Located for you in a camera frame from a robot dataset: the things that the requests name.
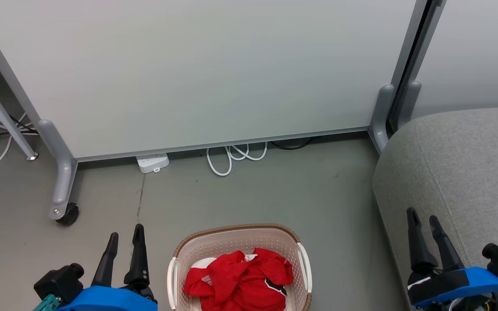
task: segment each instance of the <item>white board panel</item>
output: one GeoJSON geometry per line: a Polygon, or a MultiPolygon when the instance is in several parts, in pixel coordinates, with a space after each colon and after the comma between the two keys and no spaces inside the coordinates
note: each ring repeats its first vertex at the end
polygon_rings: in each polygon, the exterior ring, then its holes
{"type": "Polygon", "coordinates": [[[368,126],[414,0],[0,0],[0,49],[77,158],[368,126]]]}
{"type": "Polygon", "coordinates": [[[498,1],[447,0],[417,81],[413,118],[498,107],[498,1]]]}

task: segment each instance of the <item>laundry basket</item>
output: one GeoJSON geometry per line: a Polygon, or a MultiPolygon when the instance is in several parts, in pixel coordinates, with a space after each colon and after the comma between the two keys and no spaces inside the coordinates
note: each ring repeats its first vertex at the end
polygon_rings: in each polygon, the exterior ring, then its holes
{"type": "Polygon", "coordinates": [[[309,257],[297,235],[281,225],[253,224],[216,228],[184,239],[168,265],[166,287],[173,311],[200,311],[197,297],[183,292],[185,278],[198,260],[241,250],[251,254],[255,248],[277,252],[293,265],[293,284],[286,286],[285,311],[307,311],[312,299],[313,279],[309,257]]]}

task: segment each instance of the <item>white power strip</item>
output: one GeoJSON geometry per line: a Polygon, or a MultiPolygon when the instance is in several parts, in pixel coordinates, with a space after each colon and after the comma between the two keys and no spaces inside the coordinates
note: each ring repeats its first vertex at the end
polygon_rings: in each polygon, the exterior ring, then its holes
{"type": "Polygon", "coordinates": [[[142,155],[136,157],[138,161],[138,165],[140,166],[140,171],[142,173],[147,174],[150,172],[159,173],[160,169],[168,166],[170,161],[168,160],[168,156],[166,153],[157,153],[150,155],[142,155]]]}

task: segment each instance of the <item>gray fabric cushion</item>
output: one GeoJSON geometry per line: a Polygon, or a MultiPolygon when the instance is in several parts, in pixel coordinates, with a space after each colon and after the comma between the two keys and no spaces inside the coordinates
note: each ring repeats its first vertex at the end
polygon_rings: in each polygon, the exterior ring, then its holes
{"type": "Polygon", "coordinates": [[[411,273],[405,215],[410,206],[417,210],[439,264],[430,215],[439,217],[466,267],[486,267],[483,247],[498,244],[498,108],[409,122],[389,140],[373,177],[404,286],[411,273]]]}

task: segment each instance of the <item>black wheel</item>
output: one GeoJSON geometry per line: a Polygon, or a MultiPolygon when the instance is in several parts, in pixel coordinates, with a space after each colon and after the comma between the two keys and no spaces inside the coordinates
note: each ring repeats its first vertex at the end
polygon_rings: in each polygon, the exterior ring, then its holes
{"type": "Polygon", "coordinates": [[[492,293],[492,298],[488,301],[490,311],[498,311],[498,292],[492,293]]]}
{"type": "Polygon", "coordinates": [[[79,214],[80,210],[78,209],[76,203],[68,203],[65,215],[55,221],[63,226],[70,226],[75,223],[76,219],[78,219],[79,214]]]}

